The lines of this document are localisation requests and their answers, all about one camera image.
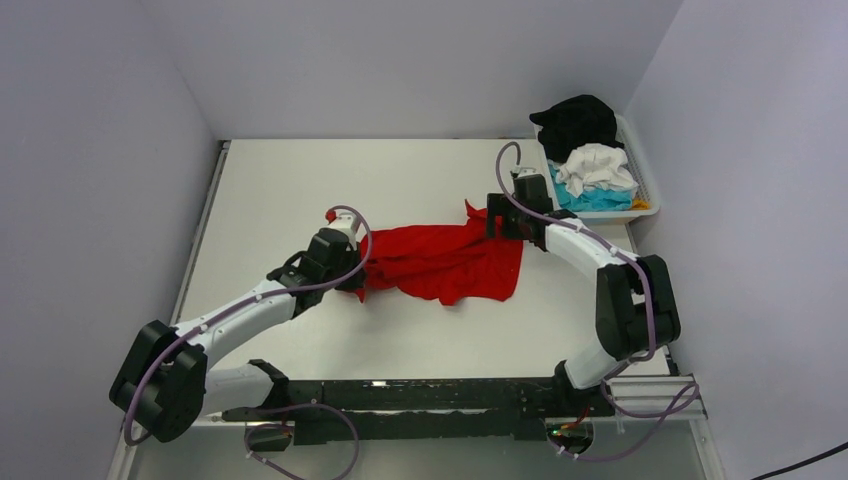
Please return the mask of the red t shirt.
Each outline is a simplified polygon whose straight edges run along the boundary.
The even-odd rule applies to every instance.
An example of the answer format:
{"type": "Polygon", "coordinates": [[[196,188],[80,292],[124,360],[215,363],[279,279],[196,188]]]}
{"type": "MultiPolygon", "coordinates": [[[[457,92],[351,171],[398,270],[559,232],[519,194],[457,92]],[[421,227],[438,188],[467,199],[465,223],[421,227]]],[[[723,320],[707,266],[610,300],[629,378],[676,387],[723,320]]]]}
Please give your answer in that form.
{"type": "Polygon", "coordinates": [[[524,243],[490,237],[487,210],[465,204],[464,224],[409,225],[377,230],[363,246],[371,248],[360,302],[369,292],[397,289],[409,296],[454,306],[475,297],[506,301],[515,292],[524,243]]]}

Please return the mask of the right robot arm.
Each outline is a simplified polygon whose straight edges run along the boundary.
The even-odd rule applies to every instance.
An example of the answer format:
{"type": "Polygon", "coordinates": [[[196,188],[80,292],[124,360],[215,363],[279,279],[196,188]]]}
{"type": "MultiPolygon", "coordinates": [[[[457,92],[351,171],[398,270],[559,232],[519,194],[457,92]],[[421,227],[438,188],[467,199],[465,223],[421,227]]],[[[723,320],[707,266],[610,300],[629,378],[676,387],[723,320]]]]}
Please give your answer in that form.
{"type": "Polygon", "coordinates": [[[574,415],[602,382],[677,340],[681,324],[666,262],[620,249],[567,209],[556,210],[539,174],[486,198],[489,238],[525,241],[577,268],[594,285],[594,335],[555,368],[551,401],[574,415]]]}

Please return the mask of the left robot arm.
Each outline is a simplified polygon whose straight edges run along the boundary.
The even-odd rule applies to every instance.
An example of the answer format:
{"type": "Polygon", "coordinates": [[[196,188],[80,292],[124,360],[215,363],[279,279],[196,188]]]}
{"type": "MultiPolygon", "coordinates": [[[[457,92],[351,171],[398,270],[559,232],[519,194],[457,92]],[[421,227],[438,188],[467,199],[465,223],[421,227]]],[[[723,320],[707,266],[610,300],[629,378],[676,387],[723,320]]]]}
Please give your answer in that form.
{"type": "Polygon", "coordinates": [[[126,443],[138,442],[130,436],[134,424],[166,443],[222,410],[246,407],[264,420],[279,417],[288,402],[282,372],[263,360],[214,367],[257,335],[318,305],[326,292],[361,287],[359,228],[350,216],[335,220],[237,299],[176,326],[158,320],[144,325],[108,394],[125,414],[126,443]]]}

